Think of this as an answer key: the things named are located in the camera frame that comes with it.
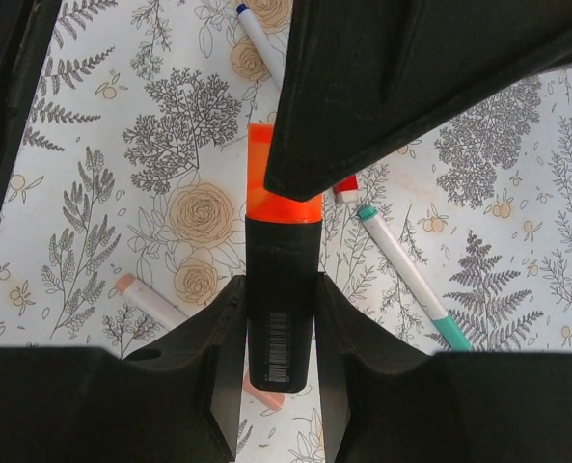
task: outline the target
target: orange highlighter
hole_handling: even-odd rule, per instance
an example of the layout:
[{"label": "orange highlighter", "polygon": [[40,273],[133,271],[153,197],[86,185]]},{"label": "orange highlighter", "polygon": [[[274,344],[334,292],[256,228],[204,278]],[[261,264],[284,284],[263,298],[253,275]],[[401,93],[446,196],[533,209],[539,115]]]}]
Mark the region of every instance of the orange highlighter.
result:
[{"label": "orange highlighter", "polygon": [[249,125],[247,339],[251,383],[296,393],[307,385],[322,230],[322,197],[299,203],[264,189],[272,124]]}]

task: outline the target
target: orange cap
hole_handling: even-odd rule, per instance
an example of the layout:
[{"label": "orange cap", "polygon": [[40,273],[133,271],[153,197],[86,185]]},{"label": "orange cap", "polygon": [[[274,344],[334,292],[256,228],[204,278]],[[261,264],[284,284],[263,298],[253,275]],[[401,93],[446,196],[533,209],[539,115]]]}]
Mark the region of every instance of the orange cap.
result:
[{"label": "orange cap", "polygon": [[313,223],[322,220],[322,195],[299,203],[264,189],[264,175],[273,139],[270,123],[249,124],[247,160],[247,217],[278,224]]}]

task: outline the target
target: rose illustration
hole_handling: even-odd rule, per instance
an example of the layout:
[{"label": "rose illustration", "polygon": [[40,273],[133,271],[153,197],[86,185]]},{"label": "rose illustration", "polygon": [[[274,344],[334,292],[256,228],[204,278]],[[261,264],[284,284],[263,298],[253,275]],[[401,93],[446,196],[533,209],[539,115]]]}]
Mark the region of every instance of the rose illustration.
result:
[{"label": "rose illustration", "polygon": [[192,255],[174,276],[174,288],[184,302],[202,306],[217,293],[218,280],[217,270],[211,264]]},{"label": "rose illustration", "polygon": [[292,0],[245,0],[266,34],[284,29],[292,16]]},{"label": "rose illustration", "polygon": [[236,44],[231,58],[234,72],[251,82],[264,81],[270,77],[268,68],[248,37]]},{"label": "rose illustration", "polygon": [[181,240],[194,247],[219,246],[233,233],[232,203],[210,183],[184,186],[172,193],[167,225]]}]

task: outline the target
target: floral wrapping paper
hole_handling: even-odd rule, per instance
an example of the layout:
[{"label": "floral wrapping paper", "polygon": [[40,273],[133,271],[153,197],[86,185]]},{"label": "floral wrapping paper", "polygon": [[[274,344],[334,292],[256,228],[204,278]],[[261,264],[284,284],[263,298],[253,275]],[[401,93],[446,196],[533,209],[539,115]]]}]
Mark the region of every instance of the floral wrapping paper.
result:
[{"label": "floral wrapping paper", "polygon": [[[63,2],[0,216],[0,345],[123,357],[164,330],[117,294],[121,275],[196,313],[245,272],[246,128],[274,122],[279,94],[237,3]],[[285,59],[291,1],[247,4]],[[371,203],[473,349],[572,349],[572,69],[510,86],[359,183],[358,204],[327,193],[320,258],[359,310],[447,348],[356,219]],[[324,461],[313,355],[281,411],[243,393],[237,461]]]}]

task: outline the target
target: teal marker cap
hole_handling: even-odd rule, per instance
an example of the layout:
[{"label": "teal marker cap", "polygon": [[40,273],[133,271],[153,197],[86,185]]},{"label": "teal marker cap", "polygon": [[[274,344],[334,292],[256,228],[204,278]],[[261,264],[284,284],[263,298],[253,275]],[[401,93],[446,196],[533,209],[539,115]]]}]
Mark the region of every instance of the teal marker cap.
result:
[{"label": "teal marker cap", "polygon": [[438,329],[440,334],[449,342],[452,350],[455,351],[465,351],[470,350],[470,343],[466,339],[466,336],[457,326],[455,320],[452,316],[447,316],[440,320],[432,320],[435,327]]},{"label": "teal marker cap", "polygon": [[378,213],[378,209],[373,207],[371,204],[364,205],[359,209],[359,218],[365,222],[372,217],[375,217]]}]

